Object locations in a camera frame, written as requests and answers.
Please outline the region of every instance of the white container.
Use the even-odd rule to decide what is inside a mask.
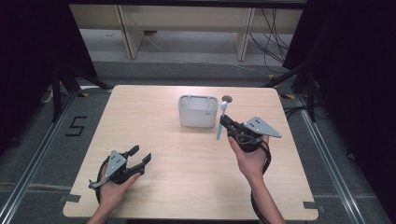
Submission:
[[[218,107],[216,97],[182,95],[178,99],[180,124],[187,127],[213,128]]]

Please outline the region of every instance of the aluminum rail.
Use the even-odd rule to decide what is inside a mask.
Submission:
[[[305,105],[304,99],[301,95],[296,95],[297,105]],[[332,158],[332,153],[327,148],[327,145],[318,130],[318,126],[315,122],[311,121],[309,118],[308,113],[303,110],[302,115],[305,121],[306,126],[308,127],[309,132],[312,135],[312,138],[317,145],[318,152],[320,157],[322,158],[327,171],[329,172],[330,178],[334,183],[335,189],[337,190],[342,203],[346,209],[347,214],[351,220],[351,223],[356,224],[364,224],[366,223],[359,206],[353,197],[352,193],[350,192],[346,181],[344,180],[343,176],[341,175],[340,170],[338,169],[337,164],[335,163],[334,159]]]
[[[64,100],[64,109],[62,113],[60,114],[59,118],[54,122],[52,122],[51,125],[49,126],[49,129],[47,130],[46,135],[44,136],[38,149],[36,150],[35,155],[29,162],[23,175],[21,176],[18,183],[15,185],[7,201],[3,204],[0,212],[1,223],[9,223],[13,218],[27,189],[29,188],[30,183],[35,177],[38,168],[40,167],[42,161],[44,160],[50,148],[50,145],[56,136],[56,133],[58,132],[61,124],[63,123],[68,108],[73,103],[76,96],[77,96],[76,92],[69,93],[66,96]]]

